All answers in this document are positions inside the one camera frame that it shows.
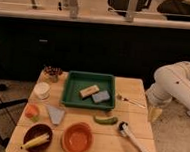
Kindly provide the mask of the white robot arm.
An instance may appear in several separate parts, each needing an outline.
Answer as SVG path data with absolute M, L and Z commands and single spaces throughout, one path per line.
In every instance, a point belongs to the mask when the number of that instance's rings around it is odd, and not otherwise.
M 190 116 L 190 62 L 182 61 L 158 68 L 154 73 L 154 83 L 145 94 L 149 105 L 148 120 L 151 123 L 173 98 L 186 106 Z

